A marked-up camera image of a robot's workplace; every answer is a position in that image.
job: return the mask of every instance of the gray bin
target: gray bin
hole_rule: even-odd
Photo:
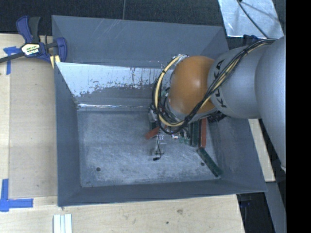
[[[266,191],[248,121],[207,127],[215,178],[196,148],[149,130],[151,89],[173,56],[217,58],[228,51],[221,27],[82,17],[52,17],[68,45],[55,66],[58,205],[181,199]],[[164,83],[169,82],[170,73]]]

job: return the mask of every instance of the dark floor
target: dark floor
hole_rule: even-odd
[[[286,0],[273,0],[286,34]],[[39,34],[51,35],[51,15],[103,17],[171,23],[223,26],[217,0],[0,0],[0,33],[17,33],[15,22],[24,15],[40,16]],[[242,38],[228,39],[229,48],[243,44]],[[272,161],[277,158],[270,151]],[[286,204],[286,180],[277,174]],[[273,233],[264,194],[238,195],[247,233]]]

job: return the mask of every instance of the blue tape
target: blue tape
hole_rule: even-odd
[[[9,179],[2,180],[0,212],[8,212],[11,208],[31,208],[34,199],[9,200]]]
[[[15,53],[20,53],[21,50],[17,47],[8,47],[8,48],[4,48],[3,49],[4,52],[10,56],[11,54],[15,54]],[[6,65],[6,75],[9,75],[11,73],[11,61],[8,60],[7,65]]]

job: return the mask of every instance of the clamp handle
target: clamp handle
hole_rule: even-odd
[[[38,43],[38,25],[41,17],[23,16],[16,21],[18,33],[24,38],[25,43]]]

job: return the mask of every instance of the black cable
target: black cable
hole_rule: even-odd
[[[154,161],[157,161],[157,160],[161,159],[162,155],[164,154],[164,153],[161,152],[161,148],[160,148],[160,145],[159,145],[159,138],[160,138],[160,130],[159,130],[159,133],[157,134],[157,141],[156,141],[157,149],[158,149],[159,153],[155,152],[155,154],[156,155],[160,155],[160,157],[153,158]]]
[[[47,34],[44,36],[44,43],[45,43],[45,45],[44,45],[45,52],[48,53],[49,51],[47,49],[47,44],[48,44],[48,36],[47,36]]]
[[[244,11],[244,13],[246,14],[246,16],[248,17],[248,19],[254,24],[254,26],[266,37],[269,38],[269,36],[267,34],[265,34],[265,32],[257,25],[256,22],[253,21],[253,19],[249,16],[249,14],[245,11],[245,9],[243,8],[243,6],[241,5],[239,0],[236,0],[238,5],[240,6],[240,8]]]
[[[204,95],[203,99],[193,108],[193,110],[185,117],[184,119],[184,123],[179,126],[176,130],[174,131],[170,131],[168,132],[167,130],[165,130],[163,128],[163,126],[161,125],[161,121],[160,121],[160,118],[159,118],[159,115],[161,115],[163,118],[165,118],[165,115],[164,113],[162,113],[162,111],[159,109],[159,108],[156,108],[156,113],[157,113],[157,119],[158,119],[158,122],[159,122],[159,127],[160,129],[166,133],[166,134],[169,134],[169,135],[172,135],[172,134],[175,134],[175,133],[178,133],[180,130],[182,130],[183,128],[185,128],[188,123],[193,119],[193,117],[197,114],[197,112],[199,111],[199,109],[201,108],[202,104],[205,102],[205,100],[210,97],[214,92],[216,92],[216,90],[218,90],[218,88],[220,86],[222,86],[228,79],[229,77],[232,75],[233,71],[235,70],[235,68],[238,66],[239,62],[241,61],[241,59],[247,55],[251,50],[261,46],[261,45],[266,45],[266,44],[272,44],[273,42],[275,42],[275,39],[264,39],[264,40],[261,40],[261,41],[258,41],[258,42],[255,42],[254,44],[248,46],[247,48],[243,49],[241,52],[237,53],[233,59],[224,67],[224,69],[219,73],[218,75],[218,78],[215,79],[213,81],[213,83],[211,84],[211,86],[208,88],[206,94]],[[218,86],[217,89],[215,89],[215,86],[218,84],[218,81],[220,79],[220,77],[227,71],[227,69],[235,62],[236,64],[233,66],[233,69],[227,74],[227,76],[225,77],[225,79],[222,81],[222,83]],[[153,88],[153,92],[152,92],[152,101],[153,103],[155,102],[154,100],[154,93],[155,93],[155,87],[157,86],[157,82],[158,82],[158,79],[156,80],[155,82],[155,85],[154,85],[154,88]]]
[[[123,13],[122,13],[122,20],[125,18],[125,5],[126,5],[126,0],[123,0]]]

